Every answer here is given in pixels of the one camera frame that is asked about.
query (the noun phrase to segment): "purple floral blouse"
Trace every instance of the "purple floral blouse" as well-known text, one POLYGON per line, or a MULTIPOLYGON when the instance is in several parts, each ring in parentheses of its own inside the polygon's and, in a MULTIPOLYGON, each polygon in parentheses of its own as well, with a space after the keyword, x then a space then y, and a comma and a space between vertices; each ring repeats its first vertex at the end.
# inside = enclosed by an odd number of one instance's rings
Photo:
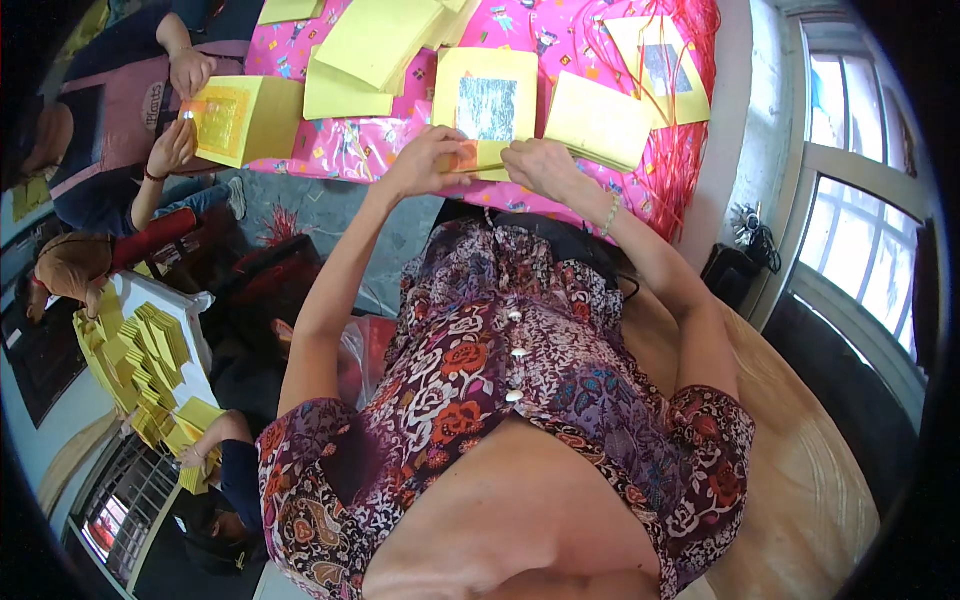
POLYGON ((360 598, 373 553, 517 413, 596 466, 645 527, 669 599, 730 547, 755 427, 723 392, 664 397, 624 348, 623 299, 521 228, 448 223, 406 265, 372 402, 303 403, 257 440, 267 548, 315 598, 360 598))

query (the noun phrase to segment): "sneaker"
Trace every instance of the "sneaker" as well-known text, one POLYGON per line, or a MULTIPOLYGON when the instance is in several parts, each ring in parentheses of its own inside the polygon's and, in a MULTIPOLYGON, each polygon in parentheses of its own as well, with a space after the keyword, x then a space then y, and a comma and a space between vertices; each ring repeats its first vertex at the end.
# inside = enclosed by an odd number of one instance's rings
POLYGON ((233 211, 233 217, 236 218, 237 221, 243 221, 243 218, 247 216, 247 198, 243 193, 243 180, 235 177, 228 181, 227 187, 230 188, 230 198, 228 202, 230 204, 230 210, 233 211))

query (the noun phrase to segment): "white table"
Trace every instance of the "white table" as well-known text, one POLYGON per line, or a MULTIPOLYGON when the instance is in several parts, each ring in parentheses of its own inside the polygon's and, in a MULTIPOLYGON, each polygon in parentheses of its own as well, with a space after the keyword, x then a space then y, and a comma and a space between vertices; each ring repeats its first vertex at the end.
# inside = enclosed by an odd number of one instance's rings
POLYGON ((200 314, 213 304, 213 295, 201 292, 187 296, 133 271, 121 271, 114 274, 110 280, 120 298, 120 310, 124 319, 129 319, 133 311, 149 302, 180 321, 190 359, 180 368, 183 383, 173 390, 177 405, 183 406, 194 396, 219 408, 210 381, 206 377, 213 366, 213 352, 200 327, 200 314))

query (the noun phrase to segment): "pink wrapping paper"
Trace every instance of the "pink wrapping paper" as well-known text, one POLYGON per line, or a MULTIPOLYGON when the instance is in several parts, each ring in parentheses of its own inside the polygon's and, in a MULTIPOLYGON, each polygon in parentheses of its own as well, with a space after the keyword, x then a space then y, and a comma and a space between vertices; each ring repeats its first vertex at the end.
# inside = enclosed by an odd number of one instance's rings
MULTIPOLYGON (((321 18, 296 23, 257 26, 247 58, 248 75, 273 75, 304 81, 310 48, 322 43, 349 0, 327 0, 321 18)), ((629 81, 618 84, 626 73, 616 46, 602 25, 604 18, 631 16, 641 10, 635 2, 607 0, 484 0, 470 20, 461 46, 504 48, 536 52, 540 56, 538 134, 542 132, 552 84, 560 71, 570 71, 614 89, 632 89, 629 81), (602 48, 598 57, 586 37, 602 48), (615 69, 609 68, 608 62, 615 69)), ((676 23, 684 39, 683 24, 676 23)), ((688 51, 699 69, 701 59, 692 44, 688 51)), ((300 177, 350 180, 370 183, 393 164, 400 150, 428 122, 436 81, 437 56, 421 50, 407 70, 404 95, 394 100, 394 112, 383 118, 323 119, 303 121, 291 160, 258 160, 254 171, 300 177)), ((621 174, 585 159, 579 168, 605 189, 621 196, 624 208, 646 221, 654 209, 646 192, 646 180, 657 165, 648 145, 640 167, 621 174)), ((447 197, 513 212, 533 212, 580 226, 583 221, 569 208, 533 194, 515 183, 477 181, 466 188, 444 191, 447 197)))

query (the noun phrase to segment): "bracelet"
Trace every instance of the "bracelet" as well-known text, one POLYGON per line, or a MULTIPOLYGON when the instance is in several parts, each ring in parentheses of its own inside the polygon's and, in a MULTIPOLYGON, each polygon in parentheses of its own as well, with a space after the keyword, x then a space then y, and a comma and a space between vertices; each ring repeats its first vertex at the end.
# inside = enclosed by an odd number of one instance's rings
POLYGON ((177 50, 174 50, 170 53, 170 60, 173 60, 176 55, 183 52, 184 50, 193 50, 193 46, 181 46, 177 50))
POLYGON ((610 231, 610 226, 613 225, 613 217, 616 216, 616 211, 620 209, 620 196, 613 196, 613 208, 610 209, 610 215, 607 216, 607 224, 603 226, 603 229, 600 230, 600 237, 606 238, 607 233, 610 231))
POLYGON ((167 180, 168 177, 170 177, 170 174, 168 173, 168 174, 164 175, 163 177, 154 177, 153 175, 150 174, 149 171, 147 171, 147 167, 144 166, 144 167, 143 167, 143 177, 147 178, 147 179, 150 180, 150 181, 153 181, 154 183, 163 183, 164 181, 167 180))

